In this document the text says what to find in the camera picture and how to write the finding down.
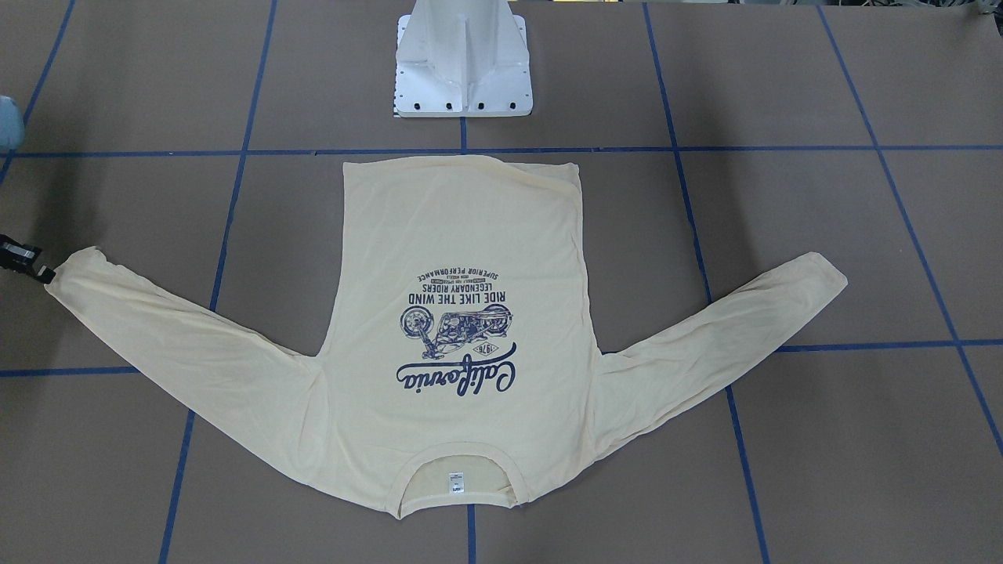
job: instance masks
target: blue tape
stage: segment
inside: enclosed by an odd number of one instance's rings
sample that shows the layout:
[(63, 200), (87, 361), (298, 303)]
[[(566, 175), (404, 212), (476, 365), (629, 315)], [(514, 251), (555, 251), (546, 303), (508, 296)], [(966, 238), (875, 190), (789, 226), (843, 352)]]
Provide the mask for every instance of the blue tape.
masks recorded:
[[(689, 221), (690, 229), (693, 231), (693, 250), (696, 254), (697, 266), (700, 269), (700, 276), (703, 278), (703, 288), (706, 293), (707, 303), (713, 301), (713, 294), (710, 291), (710, 282), (707, 277), (707, 269), (703, 262), (703, 251), (700, 247), (700, 236), (697, 232), (696, 219), (693, 216), (693, 206), (690, 202), (689, 189), (686, 186), (686, 175), (683, 172), (682, 155), (679, 152), (679, 143), (676, 139), (675, 125), (672, 121), (672, 110), (669, 106), (669, 95), (665, 87), (665, 80), (662, 77), (662, 64), (658, 58), (658, 47), (655, 44), (655, 33), (651, 27), (651, 15), (648, 11), (648, 3), (642, 4), (644, 9), (644, 23), (648, 29), (648, 41), (651, 44), (651, 56), (655, 61), (655, 72), (658, 75), (658, 87), (662, 94), (662, 105), (665, 109), (665, 121), (669, 127), (669, 138), (672, 142), (672, 155), (676, 162), (676, 171), (679, 174), (679, 188), (682, 192), (683, 203), (686, 207), (686, 219)], [(752, 472), (749, 469), (748, 458), (745, 455), (745, 440), (742, 437), (741, 421), (738, 418), (738, 409), (735, 405), (735, 397), (731, 391), (731, 386), (727, 386), (725, 391), (728, 396), (728, 408), (731, 410), (731, 425), (735, 433), (735, 443), (738, 447), (738, 458), (741, 461), (742, 473), (745, 476), (745, 489), (748, 494), (749, 508), (752, 511), (752, 522), (755, 526), (756, 538), (759, 541), (759, 555), (763, 564), (769, 564), (769, 550), (766, 548), (766, 535), (762, 528), (762, 518), (759, 515), (759, 504), (756, 501), (755, 485), (752, 482)]]
[(961, 363), (965, 367), (965, 372), (968, 375), (969, 382), (972, 384), (975, 397), (978, 399), (979, 406), (982, 408), (982, 414), (985, 416), (986, 424), (989, 426), (989, 431), (992, 433), (993, 439), (996, 442), (996, 449), (999, 451), (1000, 456), (1003, 456), (1003, 439), (1000, 438), (1000, 432), (996, 427), (996, 420), (993, 418), (992, 411), (989, 410), (989, 405), (986, 403), (978, 378), (975, 377), (975, 372), (972, 370), (972, 366), (968, 361), (968, 355), (965, 353), (962, 340), (958, 336), (958, 331), (954, 326), (954, 321), (951, 320), (951, 314), (948, 312), (947, 303), (944, 301), (944, 296), (941, 294), (940, 287), (937, 285), (937, 279), (934, 277), (933, 270), (930, 268), (930, 263), (927, 261), (926, 253), (923, 252), (923, 246), (920, 244), (920, 239), (916, 235), (916, 230), (913, 229), (913, 222), (909, 219), (909, 213), (906, 211), (906, 205), (902, 200), (902, 196), (899, 194), (899, 187), (896, 186), (895, 178), (892, 176), (892, 170), (888, 166), (888, 161), (885, 160), (885, 153), (882, 151), (881, 146), (878, 145), (878, 137), (875, 135), (874, 127), (871, 126), (871, 120), (868, 118), (868, 112), (864, 109), (864, 103), (861, 101), (861, 96), (857, 91), (857, 86), (854, 84), (854, 79), (850, 76), (850, 70), (847, 68), (847, 63), (843, 58), (843, 53), (840, 51), (840, 45), (835, 42), (835, 36), (832, 35), (832, 29), (829, 27), (828, 20), (825, 19), (825, 13), (822, 11), (821, 7), (815, 6), (815, 11), (818, 12), (818, 17), (821, 18), (822, 26), (825, 28), (825, 33), (828, 35), (829, 42), (832, 44), (832, 50), (835, 52), (835, 57), (840, 61), (840, 67), (843, 69), (843, 74), (847, 78), (847, 84), (850, 85), (850, 90), (853, 92), (854, 99), (857, 101), (857, 107), (860, 109), (861, 116), (864, 118), (864, 124), (868, 128), (868, 134), (871, 135), (871, 142), (874, 144), (874, 150), (878, 153), (878, 159), (881, 161), (882, 169), (885, 171), (885, 178), (888, 180), (888, 185), (892, 189), (892, 195), (895, 197), (895, 203), (899, 207), (899, 213), (902, 215), (902, 221), (906, 224), (906, 230), (909, 231), (909, 237), (912, 239), (913, 246), (916, 248), (916, 254), (920, 258), (920, 263), (923, 265), (923, 270), (927, 275), (930, 288), (934, 292), (934, 297), (937, 299), (937, 305), (940, 307), (941, 314), (944, 316), (944, 322), (947, 324), (948, 331), (951, 333), (951, 338), (953, 339), (953, 343), (958, 351), (958, 356), (961, 358)]
[(175, 532), (175, 517), (178, 515), (178, 502), (182, 497), (182, 484), (185, 482), (185, 467), (188, 465), (189, 446), (192, 444), (192, 428), (195, 426), (195, 411), (189, 409), (185, 421), (185, 435), (182, 438), (182, 451), (178, 456), (178, 470), (175, 472), (175, 487), (171, 491), (171, 505), (168, 507), (168, 521), (163, 526), (163, 540), (160, 541), (159, 564), (166, 564), (168, 553), (171, 551), (171, 537)]
[(999, 346), (1003, 339), (962, 339), (962, 346)]
[[(691, 147), (498, 147), (470, 149), (463, 145), (460, 131), (460, 153), (476, 155), (501, 154), (546, 154), (546, 153), (784, 153), (823, 151), (874, 151), (873, 145), (764, 145), (764, 146), (691, 146)], [(1003, 145), (925, 145), (925, 146), (879, 146), (883, 151), (1003, 151)], [(455, 149), (249, 149), (248, 151), (94, 151), (94, 152), (52, 152), (14, 153), (9, 160), (16, 159), (112, 159), (132, 157), (287, 157), (317, 155), (455, 155)]]
[(238, 157), (240, 151), (94, 151), (81, 153), (18, 153), (16, 159), (112, 159), (137, 157)]
[(713, 301), (710, 292), (710, 282), (707, 278), (707, 268), (703, 262), (703, 250), (700, 247), (700, 236), (696, 229), (696, 219), (693, 217), (693, 205), (690, 202), (689, 188), (686, 185), (686, 174), (683, 172), (682, 156), (679, 154), (679, 144), (676, 139), (676, 128), (672, 121), (672, 110), (669, 107), (669, 94), (665, 88), (665, 79), (662, 77), (662, 63), (658, 58), (658, 47), (655, 44), (655, 32), (651, 28), (651, 15), (648, 13), (648, 3), (641, 5), (644, 9), (644, 23), (648, 29), (648, 42), (651, 46), (651, 56), (655, 61), (655, 73), (658, 76), (658, 88), (662, 94), (662, 107), (665, 110), (665, 122), (669, 127), (669, 139), (672, 142), (672, 155), (676, 162), (676, 173), (679, 176), (679, 189), (683, 195), (683, 205), (686, 207), (686, 220), (690, 224), (693, 232), (693, 251), (696, 254), (696, 264), (700, 269), (700, 276), (703, 278), (703, 290), (707, 297), (707, 303)]
[(832, 350), (887, 350), (896, 348), (938, 348), (953, 347), (954, 341), (899, 341), (834, 344), (788, 344), (777, 348), (777, 352), (820, 352)]
[(88, 376), (102, 374), (138, 374), (132, 366), (97, 366), (93, 368), (29, 368), (25, 370), (0, 370), (0, 378), (32, 376)]
[(766, 547), (766, 534), (762, 528), (762, 518), (759, 516), (759, 502), (756, 500), (755, 485), (752, 483), (752, 469), (749, 467), (748, 456), (745, 453), (745, 438), (742, 435), (742, 425), (738, 418), (738, 406), (735, 404), (735, 394), (731, 386), (724, 388), (728, 396), (728, 410), (731, 411), (731, 427), (735, 432), (735, 443), (738, 445), (738, 459), (745, 476), (745, 490), (749, 497), (749, 507), (752, 509), (752, 521), (755, 523), (755, 535), (759, 541), (759, 556), (762, 564), (769, 564), (769, 549)]
[(477, 524), (473, 504), (466, 506), (466, 562), (477, 562)]
[(466, 155), (466, 117), (459, 118), (459, 153)]
[(223, 286), (223, 272), (227, 266), (227, 249), (230, 243), (230, 230), (234, 225), (234, 214), (237, 211), (237, 201), (241, 196), (241, 185), (244, 182), (244, 165), (247, 163), (248, 148), (251, 145), (251, 132), (254, 130), (254, 116), (258, 109), (258, 96), (261, 93), (261, 83), (265, 78), (265, 65), (268, 62), (268, 48), (272, 42), (272, 27), (275, 25), (277, 0), (272, 0), (268, 14), (268, 25), (265, 28), (265, 41), (261, 48), (261, 59), (258, 62), (258, 76), (255, 78), (254, 94), (251, 96), (251, 107), (248, 109), (248, 123), (244, 130), (244, 145), (241, 147), (241, 160), (237, 164), (237, 177), (234, 179), (234, 191), (230, 196), (230, 209), (227, 211), (227, 223), (223, 230), (223, 243), (220, 245), (220, 260), (216, 266), (216, 280), (213, 283), (213, 297), (209, 309), (216, 311), (220, 300), (220, 289)]
[(870, 145), (730, 145), (680, 147), (682, 153), (746, 153), (795, 151), (874, 151)]
[[(35, 103), (38, 101), (38, 96), (42, 93), (42, 86), (45, 85), (45, 79), (49, 76), (52, 61), (56, 60), (56, 53), (59, 52), (63, 36), (66, 35), (66, 26), (69, 25), (69, 17), (73, 13), (75, 5), (76, 0), (69, 0), (69, 3), (66, 5), (66, 12), (63, 14), (62, 23), (59, 24), (59, 32), (56, 33), (56, 40), (52, 43), (52, 49), (49, 50), (49, 58), (45, 60), (45, 66), (42, 67), (42, 74), (38, 77), (35, 89), (31, 92), (31, 99), (28, 100), (28, 105), (24, 108), (25, 127), (28, 125), (28, 119), (31, 117), (31, 114), (35, 111)], [(10, 170), (10, 164), (14, 160), (14, 155), (15, 152), (10, 151), (3, 160), (3, 167), (0, 167), (0, 184), (3, 184), (4, 179), (7, 178), (7, 171)]]

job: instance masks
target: motorcycle graphic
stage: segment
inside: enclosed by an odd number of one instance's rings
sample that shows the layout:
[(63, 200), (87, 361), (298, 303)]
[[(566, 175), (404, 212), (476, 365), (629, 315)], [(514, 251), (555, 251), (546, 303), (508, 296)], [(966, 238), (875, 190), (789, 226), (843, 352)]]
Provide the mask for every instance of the motorcycle graphic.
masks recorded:
[(400, 316), (400, 329), (408, 338), (421, 339), (425, 345), (422, 358), (442, 358), (446, 354), (463, 348), (474, 341), (485, 341), (487, 337), (504, 337), (512, 325), (509, 308), (492, 303), (480, 311), (458, 311), (443, 313), (439, 319), (435, 338), (428, 336), (434, 318), (430, 311), (420, 305), (404, 310)]

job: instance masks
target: clothing tag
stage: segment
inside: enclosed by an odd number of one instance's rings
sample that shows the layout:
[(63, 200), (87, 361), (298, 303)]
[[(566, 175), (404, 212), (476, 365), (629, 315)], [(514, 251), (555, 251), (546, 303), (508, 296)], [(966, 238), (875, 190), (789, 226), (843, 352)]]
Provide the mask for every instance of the clothing tag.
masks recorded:
[(463, 493), (463, 473), (462, 472), (450, 472), (449, 473), (449, 493), (450, 494), (462, 494)]

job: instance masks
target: shirt sleeve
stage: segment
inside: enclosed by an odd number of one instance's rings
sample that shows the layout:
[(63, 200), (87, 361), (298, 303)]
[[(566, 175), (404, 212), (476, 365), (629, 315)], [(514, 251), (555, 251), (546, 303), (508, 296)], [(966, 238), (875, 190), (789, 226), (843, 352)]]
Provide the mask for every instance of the shirt sleeve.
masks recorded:
[(596, 460), (735, 381), (847, 286), (817, 253), (766, 272), (699, 313), (596, 362), (590, 394)]
[(110, 264), (93, 247), (70, 256), (46, 289), (146, 377), (279, 471), (303, 478), (322, 456), (326, 393), (311, 357)]

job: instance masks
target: neckline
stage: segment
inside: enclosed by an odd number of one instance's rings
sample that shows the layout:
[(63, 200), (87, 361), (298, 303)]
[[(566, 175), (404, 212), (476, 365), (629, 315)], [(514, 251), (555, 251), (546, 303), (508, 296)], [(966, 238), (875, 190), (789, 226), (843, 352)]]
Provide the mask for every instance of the neckline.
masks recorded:
[[(409, 502), (404, 505), (404, 493), (407, 485), (417, 473), (418, 469), (437, 459), (456, 456), (483, 457), (501, 469), (512, 485), (515, 503), (509, 501), (506, 496), (482, 492), (470, 492), (457, 495), (434, 496)], [(430, 447), (411, 457), (400, 468), (397, 477), (387, 493), (384, 509), (397, 519), (402, 519), (420, 509), (432, 507), (443, 507), (449, 505), (484, 504), (500, 507), (515, 507), (524, 504), (532, 499), (529, 488), (523, 478), (523, 473), (516, 466), (516, 463), (504, 451), (483, 443), (442, 443)]]

